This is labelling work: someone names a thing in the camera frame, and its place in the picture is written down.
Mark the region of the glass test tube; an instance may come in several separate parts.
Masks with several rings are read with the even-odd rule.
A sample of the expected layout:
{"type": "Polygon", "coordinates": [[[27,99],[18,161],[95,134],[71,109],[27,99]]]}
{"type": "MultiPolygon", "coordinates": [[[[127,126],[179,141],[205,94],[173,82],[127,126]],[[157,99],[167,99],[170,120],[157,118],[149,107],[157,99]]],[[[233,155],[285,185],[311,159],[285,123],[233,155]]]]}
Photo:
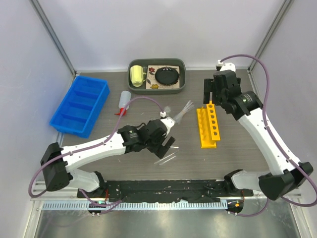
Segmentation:
{"type": "Polygon", "coordinates": [[[172,153],[172,154],[170,154],[170,155],[164,157],[162,160],[163,160],[163,161],[166,161],[166,160],[172,158],[174,155],[175,155],[175,153],[172,153]]]}
{"type": "Polygon", "coordinates": [[[167,162],[169,162],[169,161],[171,161],[172,159],[174,159],[176,156],[172,156],[172,157],[170,157],[170,158],[163,158],[163,159],[161,159],[161,160],[159,160],[159,161],[156,161],[156,162],[154,162],[154,165],[163,165],[163,164],[165,164],[165,163],[167,163],[167,162]]]}

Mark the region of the yellow test tube rack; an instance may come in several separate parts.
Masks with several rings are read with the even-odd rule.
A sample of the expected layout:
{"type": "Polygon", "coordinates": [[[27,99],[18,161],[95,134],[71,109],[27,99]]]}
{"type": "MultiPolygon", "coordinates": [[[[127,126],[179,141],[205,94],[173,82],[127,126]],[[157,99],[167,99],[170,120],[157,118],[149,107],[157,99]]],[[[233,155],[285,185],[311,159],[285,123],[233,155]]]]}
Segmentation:
{"type": "Polygon", "coordinates": [[[215,105],[210,101],[205,107],[196,109],[201,148],[216,148],[221,140],[215,105]]]}

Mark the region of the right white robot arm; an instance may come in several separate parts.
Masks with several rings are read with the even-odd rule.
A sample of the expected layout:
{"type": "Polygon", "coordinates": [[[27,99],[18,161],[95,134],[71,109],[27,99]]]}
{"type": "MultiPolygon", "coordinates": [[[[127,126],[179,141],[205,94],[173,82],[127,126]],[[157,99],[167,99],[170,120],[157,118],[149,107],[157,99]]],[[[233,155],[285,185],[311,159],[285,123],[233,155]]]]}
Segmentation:
{"type": "Polygon", "coordinates": [[[242,189],[261,191],[268,199],[277,200],[301,186],[314,171],[309,162],[301,162],[283,142],[268,119],[263,119],[263,104],[253,91],[241,91],[241,79],[231,70],[217,71],[204,80],[203,103],[212,102],[233,115],[263,154],[269,170],[232,171],[224,178],[224,191],[234,196],[242,189]]]}

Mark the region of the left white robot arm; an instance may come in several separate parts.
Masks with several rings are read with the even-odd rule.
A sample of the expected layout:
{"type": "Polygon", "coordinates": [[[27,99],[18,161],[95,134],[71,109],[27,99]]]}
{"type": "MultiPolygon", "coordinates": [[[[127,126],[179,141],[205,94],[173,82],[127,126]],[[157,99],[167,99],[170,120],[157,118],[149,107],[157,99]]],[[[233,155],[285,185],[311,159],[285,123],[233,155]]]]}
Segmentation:
{"type": "Polygon", "coordinates": [[[106,157],[143,149],[161,159],[175,141],[174,137],[167,139],[174,125],[175,121],[166,117],[139,126],[126,125],[113,135],[75,146],[49,145],[41,160],[46,190],[53,192],[69,186],[89,192],[95,198],[102,197],[106,186],[101,175],[79,168],[106,157]]]}

